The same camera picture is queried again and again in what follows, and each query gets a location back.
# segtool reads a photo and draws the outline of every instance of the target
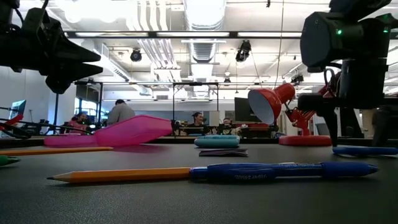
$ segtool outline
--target lamp base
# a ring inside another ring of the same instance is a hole
[[[329,136],[281,136],[279,144],[283,146],[331,146]]]

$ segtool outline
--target desk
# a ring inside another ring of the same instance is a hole
[[[198,157],[191,144],[152,144],[130,152],[24,156],[0,167],[1,223],[396,223],[398,161],[347,159],[330,147],[242,145],[249,157]],[[366,178],[198,184],[187,180],[84,185],[46,180],[73,170],[206,166],[221,162],[362,161]]]

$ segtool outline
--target teal pencil case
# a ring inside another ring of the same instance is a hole
[[[194,144],[202,148],[233,149],[239,147],[239,136],[210,135],[198,137]]]

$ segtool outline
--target computer monitor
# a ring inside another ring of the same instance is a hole
[[[235,122],[262,123],[254,114],[247,98],[235,97]]]
[[[13,102],[9,119],[15,118],[17,115],[24,115],[26,100]]]

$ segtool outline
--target person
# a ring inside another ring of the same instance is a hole
[[[87,129],[87,124],[85,124],[86,120],[87,120],[87,115],[85,113],[78,113],[68,122],[68,125],[73,128],[86,131]],[[78,130],[70,130],[70,133],[84,134],[83,131],[78,131]]]
[[[203,114],[201,112],[196,112],[193,115],[193,123],[187,125],[185,133],[190,134],[206,134],[210,130],[206,125],[203,124]]]
[[[130,119],[135,115],[136,113],[134,110],[131,109],[131,107],[129,107],[124,100],[116,100],[115,106],[108,115],[108,125]]]
[[[230,118],[224,118],[220,131],[220,134],[237,135],[240,129],[234,127]]]

